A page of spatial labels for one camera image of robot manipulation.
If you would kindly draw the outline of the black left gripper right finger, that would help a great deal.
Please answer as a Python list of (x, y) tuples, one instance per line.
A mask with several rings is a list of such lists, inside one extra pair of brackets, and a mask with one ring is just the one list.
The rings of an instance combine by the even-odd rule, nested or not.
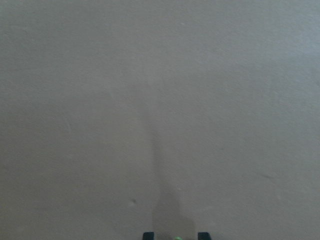
[(197, 239), (198, 240), (211, 240), (211, 235), (209, 232), (198, 232)]

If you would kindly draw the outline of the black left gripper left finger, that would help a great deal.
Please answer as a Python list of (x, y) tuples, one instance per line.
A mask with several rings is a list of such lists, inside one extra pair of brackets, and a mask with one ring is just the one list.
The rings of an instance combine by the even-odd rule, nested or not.
[(154, 232), (144, 232), (142, 235), (142, 240), (154, 240), (155, 233)]

